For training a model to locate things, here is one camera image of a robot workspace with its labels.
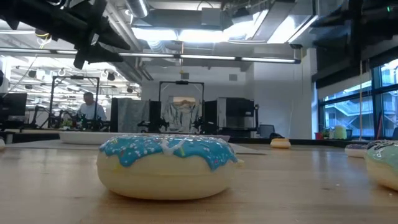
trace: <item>desk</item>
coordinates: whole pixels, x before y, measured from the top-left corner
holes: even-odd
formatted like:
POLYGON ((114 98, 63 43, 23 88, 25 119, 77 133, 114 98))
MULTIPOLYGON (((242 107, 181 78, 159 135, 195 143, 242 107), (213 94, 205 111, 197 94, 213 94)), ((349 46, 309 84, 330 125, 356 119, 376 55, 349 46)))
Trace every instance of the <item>desk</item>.
POLYGON ((96 151, 0 152, 0 223, 396 224, 398 192, 369 181, 363 159, 332 147, 238 155, 231 189, 202 200, 156 202, 109 192, 96 151))

